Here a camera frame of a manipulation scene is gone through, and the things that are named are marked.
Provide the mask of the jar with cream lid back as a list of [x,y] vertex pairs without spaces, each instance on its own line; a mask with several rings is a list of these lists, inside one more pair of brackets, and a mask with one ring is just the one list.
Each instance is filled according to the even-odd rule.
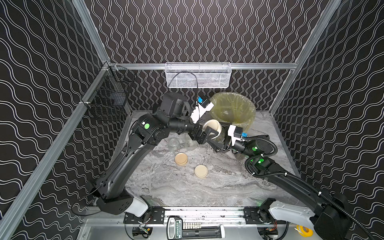
[[231,137],[228,136],[228,131],[223,130],[216,138],[213,139],[213,141],[224,144],[231,141]]

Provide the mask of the cream lid of back jar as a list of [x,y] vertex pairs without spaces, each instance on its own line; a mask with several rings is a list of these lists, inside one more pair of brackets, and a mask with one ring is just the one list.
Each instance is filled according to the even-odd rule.
[[203,125],[203,131],[206,129],[206,127],[211,127],[211,128],[218,130],[220,132],[222,132],[222,129],[223,129],[220,122],[215,120],[215,119],[212,119],[212,120],[205,122]]

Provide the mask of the tan jar lid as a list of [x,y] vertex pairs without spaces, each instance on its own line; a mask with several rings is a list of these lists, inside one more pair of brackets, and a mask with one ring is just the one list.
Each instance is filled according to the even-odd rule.
[[185,166],[188,163],[188,156],[185,153],[176,154],[175,163],[180,167]]

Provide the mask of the jar with cream lid front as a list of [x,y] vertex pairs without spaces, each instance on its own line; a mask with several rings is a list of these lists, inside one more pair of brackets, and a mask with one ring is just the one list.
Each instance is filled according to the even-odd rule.
[[193,151],[198,147],[198,143],[193,140],[185,140],[185,148],[187,151]]

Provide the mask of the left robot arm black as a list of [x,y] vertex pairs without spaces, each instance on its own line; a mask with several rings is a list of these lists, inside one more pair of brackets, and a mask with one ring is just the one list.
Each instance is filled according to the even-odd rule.
[[151,114],[145,114],[132,125],[131,133],[118,157],[106,173],[89,184],[91,195],[97,197],[101,212],[119,215],[129,213],[142,217],[149,205],[126,190],[126,183],[141,161],[170,133],[189,134],[198,144],[204,144],[218,132],[204,129],[199,119],[212,110],[214,104],[198,98],[191,107],[188,98],[177,93],[166,93],[161,104]]

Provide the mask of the jar with cream lid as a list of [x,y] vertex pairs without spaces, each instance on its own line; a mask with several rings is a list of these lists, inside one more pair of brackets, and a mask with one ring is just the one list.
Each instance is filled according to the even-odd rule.
[[185,148],[187,151],[193,151],[198,147],[198,143],[193,140],[185,140]]
[[231,137],[228,136],[228,131],[223,130],[216,138],[213,139],[213,141],[224,144],[231,141]]

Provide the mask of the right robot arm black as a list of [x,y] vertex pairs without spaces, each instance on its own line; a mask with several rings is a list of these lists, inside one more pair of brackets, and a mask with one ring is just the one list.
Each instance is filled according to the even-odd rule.
[[258,207],[254,218],[256,221],[298,224],[313,230],[323,240],[343,240],[346,237],[353,222],[353,216],[346,210],[346,197],[318,190],[285,170],[272,159],[278,153],[278,148],[269,136],[251,137],[245,133],[235,133],[221,142],[216,141],[217,137],[218,134],[213,132],[204,141],[216,152],[232,151],[245,155],[245,169],[252,177],[267,180],[304,204],[304,207],[292,206],[268,198]]

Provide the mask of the glass jar with tea leaves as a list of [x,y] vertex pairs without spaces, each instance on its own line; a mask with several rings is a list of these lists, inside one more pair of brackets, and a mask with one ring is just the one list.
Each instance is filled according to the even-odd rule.
[[170,138],[167,143],[167,147],[170,151],[175,152],[180,148],[180,141],[177,138]]

